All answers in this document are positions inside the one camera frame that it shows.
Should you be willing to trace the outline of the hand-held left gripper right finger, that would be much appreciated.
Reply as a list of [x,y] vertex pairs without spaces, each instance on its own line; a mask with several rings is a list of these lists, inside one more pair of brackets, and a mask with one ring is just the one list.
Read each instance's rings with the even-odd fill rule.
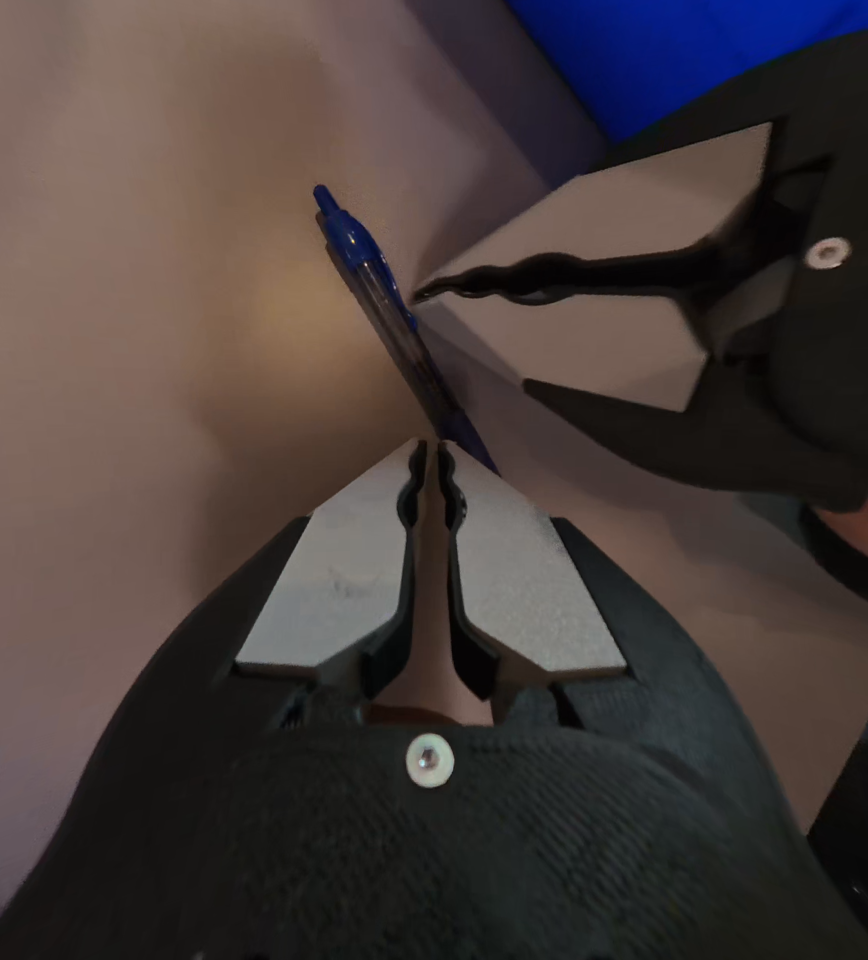
[[480,700],[618,676],[617,641],[553,519],[451,441],[438,450],[452,660]]

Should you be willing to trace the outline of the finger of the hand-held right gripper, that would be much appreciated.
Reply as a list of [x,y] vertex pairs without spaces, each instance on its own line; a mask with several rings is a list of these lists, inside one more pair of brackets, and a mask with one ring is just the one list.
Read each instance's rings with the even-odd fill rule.
[[708,360],[664,296],[577,294],[543,305],[444,293],[414,308],[422,332],[520,386],[535,380],[682,412]]
[[762,186],[762,123],[574,177],[436,271],[414,294],[552,298],[685,279],[736,234]]

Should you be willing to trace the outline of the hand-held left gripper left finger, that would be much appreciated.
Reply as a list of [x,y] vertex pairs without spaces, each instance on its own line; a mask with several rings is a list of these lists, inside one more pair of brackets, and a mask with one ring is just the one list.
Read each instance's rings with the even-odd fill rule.
[[309,514],[236,654],[239,670],[368,700],[403,671],[427,452],[422,439],[404,443]]

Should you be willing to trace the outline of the blue plastic bin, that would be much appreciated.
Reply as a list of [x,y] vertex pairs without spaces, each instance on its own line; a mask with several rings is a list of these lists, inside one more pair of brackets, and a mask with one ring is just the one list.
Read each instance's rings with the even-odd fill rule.
[[868,1],[510,1],[609,141],[773,59],[868,30]]

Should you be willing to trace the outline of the blue retractable pen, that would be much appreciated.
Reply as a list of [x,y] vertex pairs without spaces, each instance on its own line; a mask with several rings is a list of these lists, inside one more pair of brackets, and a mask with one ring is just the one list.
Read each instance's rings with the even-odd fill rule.
[[423,341],[390,265],[369,231],[335,200],[313,189],[327,249],[438,438],[450,441],[499,474],[479,433]]

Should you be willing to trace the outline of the grey desk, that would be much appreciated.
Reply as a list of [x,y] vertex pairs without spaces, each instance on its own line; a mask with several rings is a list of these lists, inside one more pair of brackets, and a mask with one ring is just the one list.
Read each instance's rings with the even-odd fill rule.
[[595,162],[505,2],[0,2],[0,910],[188,611],[425,419],[311,191],[405,286]]

